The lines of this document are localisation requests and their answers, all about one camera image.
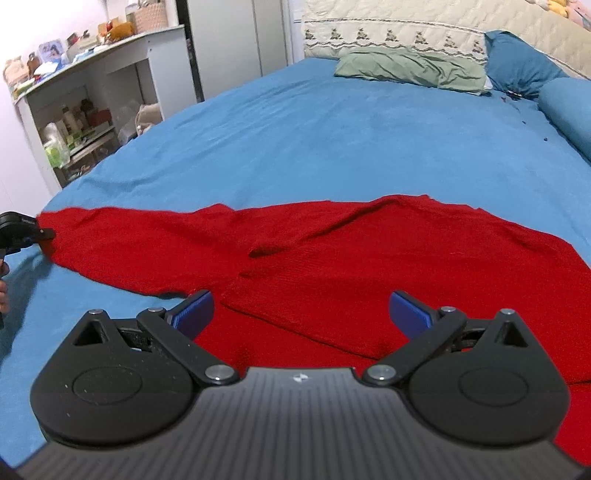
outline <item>white desk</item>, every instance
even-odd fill
[[[130,99],[141,103],[142,98],[141,78],[136,69],[128,67],[144,60],[148,60],[151,83],[164,120],[197,103],[182,25],[122,40],[68,65],[16,99],[31,151],[52,195],[58,193],[61,186],[39,137],[38,130],[47,124],[40,112],[59,103],[69,92],[85,87],[95,107],[113,113],[115,131],[119,132],[123,125],[114,112]]]

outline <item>quilted headboard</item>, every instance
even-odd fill
[[[306,56],[405,45],[484,62],[484,33],[507,30],[569,75],[591,78],[591,32],[526,0],[306,0],[302,20]]]

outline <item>green pillow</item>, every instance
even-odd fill
[[[393,80],[476,94],[487,90],[484,67],[475,60],[408,47],[353,50],[339,60],[335,76]]]

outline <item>silver rivet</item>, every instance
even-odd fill
[[[372,365],[368,368],[368,375],[374,380],[392,380],[396,377],[396,369],[389,365]]]
[[[234,369],[229,365],[212,365],[207,367],[205,374],[211,380],[223,382],[234,374]]]

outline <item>woven basket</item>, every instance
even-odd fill
[[[167,27],[168,18],[164,2],[148,5],[135,12],[135,29],[138,34]]]

